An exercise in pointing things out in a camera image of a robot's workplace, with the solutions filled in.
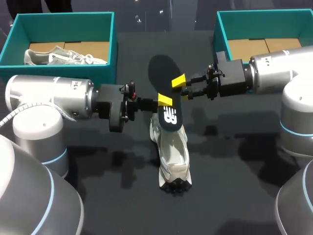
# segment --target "sneaker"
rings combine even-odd
[[[93,58],[92,55],[81,55],[72,50],[65,50],[56,46],[49,52],[35,52],[31,49],[25,51],[25,65],[91,65],[107,64],[106,61]]]
[[[159,186],[172,192],[191,187],[187,136],[183,125],[178,131],[168,132],[161,128],[157,114],[150,123],[150,138],[157,144],[160,156]]]

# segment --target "black table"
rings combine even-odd
[[[151,57],[168,55],[192,76],[213,61],[212,35],[118,34],[117,83],[133,80],[141,97],[155,97],[148,80]],[[123,134],[109,133],[106,120],[66,122],[69,153],[77,164],[78,191],[85,205],[84,234],[280,234],[274,201],[294,174],[276,148],[280,97],[247,94],[183,101],[193,186],[182,195],[158,187],[150,113],[139,112]],[[1,97],[1,117],[5,110]],[[1,134],[12,138],[11,129],[6,125]]]

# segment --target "cable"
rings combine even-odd
[[[23,104],[20,107],[18,107],[17,109],[10,112],[4,119],[2,119],[0,121],[0,128],[3,127],[9,120],[11,120],[14,116],[16,116],[21,111],[23,111],[25,109],[29,109],[31,107],[40,106],[40,105],[50,106],[50,107],[56,109],[57,111],[59,111],[59,113],[61,114],[61,116],[64,119],[67,119],[69,121],[76,121],[74,118],[67,115],[59,106],[57,106],[51,102],[35,102],[35,103]]]

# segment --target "teal box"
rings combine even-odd
[[[302,47],[313,45],[311,9],[218,11],[214,29],[215,52],[232,54],[228,40],[297,38]]]
[[[110,42],[106,65],[24,65],[30,43]],[[19,14],[0,54],[0,77],[17,74],[89,78],[115,84],[117,38],[113,12]]]

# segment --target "new balance logo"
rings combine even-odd
[[[177,124],[176,109],[164,106],[164,120],[173,125]]]

